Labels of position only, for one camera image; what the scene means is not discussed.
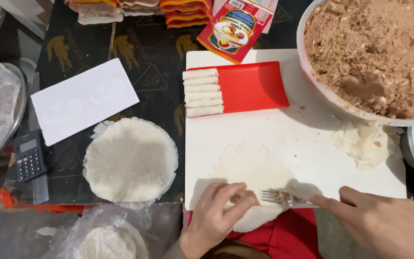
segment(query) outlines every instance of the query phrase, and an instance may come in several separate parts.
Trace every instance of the barcode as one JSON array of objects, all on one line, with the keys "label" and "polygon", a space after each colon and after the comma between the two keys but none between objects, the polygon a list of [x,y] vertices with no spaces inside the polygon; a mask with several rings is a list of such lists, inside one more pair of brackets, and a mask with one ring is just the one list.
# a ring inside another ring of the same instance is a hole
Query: barcode
[{"label": "barcode", "polygon": [[230,1],[230,4],[234,5],[238,9],[242,9],[244,7],[244,4],[243,3],[240,3],[240,2],[238,2],[236,0],[231,0]]}]

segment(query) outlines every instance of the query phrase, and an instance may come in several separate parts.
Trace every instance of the calculator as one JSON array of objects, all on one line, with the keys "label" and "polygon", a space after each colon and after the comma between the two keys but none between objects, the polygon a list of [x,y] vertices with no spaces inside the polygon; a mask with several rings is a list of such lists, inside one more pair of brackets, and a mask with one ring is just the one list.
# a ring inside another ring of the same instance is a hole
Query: calculator
[{"label": "calculator", "polygon": [[25,182],[47,173],[44,139],[41,130],[34,130],[14,141],[17,176]]}]

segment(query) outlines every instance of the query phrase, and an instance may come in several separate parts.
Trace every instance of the product label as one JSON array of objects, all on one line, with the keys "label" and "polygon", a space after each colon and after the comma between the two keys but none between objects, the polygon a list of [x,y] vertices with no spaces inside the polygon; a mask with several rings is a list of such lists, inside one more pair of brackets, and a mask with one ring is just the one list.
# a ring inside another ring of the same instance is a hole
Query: product label
[{"label": "product label", "polygon": [[273,14],[254,2],[229,0],[197,40],[208,50],[240,64]]}]

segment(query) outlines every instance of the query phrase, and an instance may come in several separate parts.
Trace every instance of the sleeve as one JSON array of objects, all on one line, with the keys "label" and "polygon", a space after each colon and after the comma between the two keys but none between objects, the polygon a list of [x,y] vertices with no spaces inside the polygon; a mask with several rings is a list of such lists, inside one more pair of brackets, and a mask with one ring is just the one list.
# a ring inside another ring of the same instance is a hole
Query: sleeve
[{"label": "sleeve", "polygon": [[187,259],[181,250],[179,240],[167,251],[162,259]]}]

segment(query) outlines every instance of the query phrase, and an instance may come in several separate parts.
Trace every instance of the calculator display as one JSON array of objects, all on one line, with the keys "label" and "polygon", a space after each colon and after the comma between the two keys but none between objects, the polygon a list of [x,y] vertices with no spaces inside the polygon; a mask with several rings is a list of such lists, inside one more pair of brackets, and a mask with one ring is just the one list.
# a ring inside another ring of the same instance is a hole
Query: calculator display
[{"label": "calculator display", "polygon": [[30,150],[32,148],[36,147],[36,139],[32,139],[30,141],[27,141],[23,144],[20,144],[20,153],[23,153],[27,150]]}]

